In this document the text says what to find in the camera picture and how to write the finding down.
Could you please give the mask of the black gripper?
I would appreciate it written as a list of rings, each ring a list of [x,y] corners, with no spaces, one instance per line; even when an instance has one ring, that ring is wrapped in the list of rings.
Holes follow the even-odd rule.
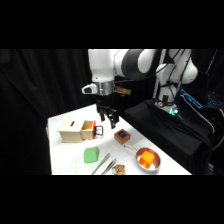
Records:
[[[111,129],[116,127],[116,118],[114,117],[117,114],[114,104],[114,95],[110,94],[107,96],[96,96],[96,106],[97,112],[100,114],[101,121],[105,121],[105,116],[110,117]]]

